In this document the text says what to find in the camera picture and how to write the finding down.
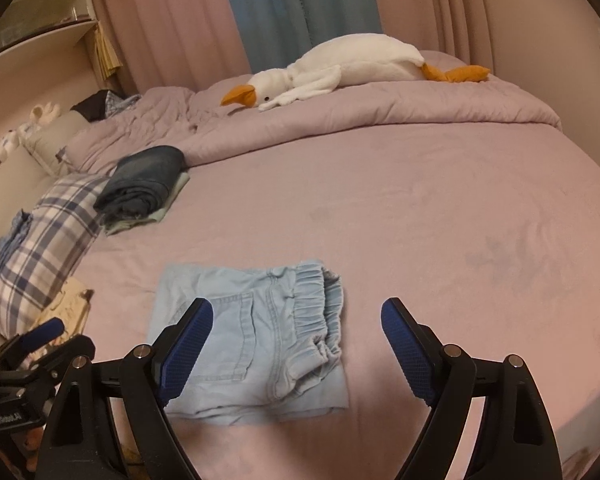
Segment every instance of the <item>folded dark jeans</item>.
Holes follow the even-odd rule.
[[[184,154],[173,146],[126,156],[93,207],[105,224],[150,215],[164,205],[184,167]]]

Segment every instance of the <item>folded clothes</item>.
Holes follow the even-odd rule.
[[[173,146],[155,146],[120,160],[94,204],[103,224],[149,216],[164,206],[180,173],[184,155]]]
[[[91,305],[89,301],[93,295],[93,291],[87,288],[73,276],[69,277],[63,284],[60,292],[49,303],[40,315],[31,325],[30,330],[50,319],[57,317],[64,324],[64,332],[53,341],[49,342],[41,349],[29,355],[30,361],[36,361],[42,356],[51,352],[54,347],[66,343],[74,335],[81,334],[84,330],[84,325],[87,323],[87,316]]]
[[[340,277],[317,260],[268,270],[168,266],[148,341],[207,298],[214,325],[165,412],[214,424],[324,415],[348,407],[340,361]]]
[[[162,221],[162,219],[167,214],[167,211],[169,210],[169,208],[171,207],[173,202],[176,200],[176,198],[182,191],[182,188],[189,181],[189,178],[190,178],[189,173],[183,172],[180,174],[180,176],[178,177],[178,179],[176,181],[176,185],[171,190],[171,194],[169,195],[167,202],[165,202],[164,206],[162,206],[160,209],[158,209],[158,211],[151,213],[149,216],[143,216],[141,218],[129,218],[129,219],[117,220],[111,224],[105,224],[104,225],[104,234],[106,234],[107,236],[111,236],[111,235],[114,235],[121,231],[127,231],[127,230],[129,230],[133,227],[139,226],[139,225],[151,224],[154,222]]]
[[[133,105],[135,105],[141,98],[142,96],[140,94],[135,94],[131,97],[123,99],[117,94],[109,92],[105,99],[104,118],[109,119],[114,115],[118,115],[120,112],[124,112],[128,108],[131,108]]]
[[[16,251],[22,241],[27,237],[33,216],[22,209],[11,220],[9,232],[0,238],[0,271],[9,257]]]
[[[71,110],[78,112],[90,123],[101,121],[107,117],[107,105],[110,104],[114,96],[121,101],[123,99],[112,90],[98,90],[95,94],[72,106]]]

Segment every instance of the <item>metal screw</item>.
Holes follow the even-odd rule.
[[[522,368],[525,365],[525,362],[522,360],[522,357],[519,355],[510,355],[509,356],[509,364],[514,368]]]
[[[462,355],[462,350],[458,345],[445,345],[444,350],[449,357],[460,357]]]
[[[78,357],[71,362],[71,366],[78,370],[85,364],[87,364],[87,358],[84,355],[78,355]]]
[[[134,356],[138,359],[147,357],[151,353],[151,346],[149,345],[138,345],[134,348]]]

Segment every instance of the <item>black clamp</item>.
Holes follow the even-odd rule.
[[[49,354],[20,369],[32,352],[53,341],[64,332],[64,324],[53,318],[23,335],[17,335],[0,347],[0,450],[10,462],[30,476],[24,468],[24,457],[12,435],[39,428],[46,423],[56,394],[72,359],[86,354],[92,358],[95,347],[91,339],[77,335]],[[0,459],[0,479],[7,474]]]
[[[485,397],[466,480],[562,480],[554,432],[525,362],[473,359],[443,345],[398,298],[382,306],[382,328],[429,418],[396,480],[444,480],[458,449],[471,399]]]
[[[69,470],[72,480],[128,479],[110,397],[124,400],[152,480],[200,480],[163,408],[181,394],[212,325],[211,304],[196,299],[152,345],[138,345],[115,361],[76,357],[46,424],[36,480],[66,480]]]

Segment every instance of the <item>stain on sheet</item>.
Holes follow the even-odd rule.
[[[487,272],[491,283],[508,286],[515,295],[542,288],[545,300],[566,292],[563,277],[565,258],[561,244],[548,234],[543,222],[525,222],[502,238],[487,235],[484,248],[466,254],[473,270]]]

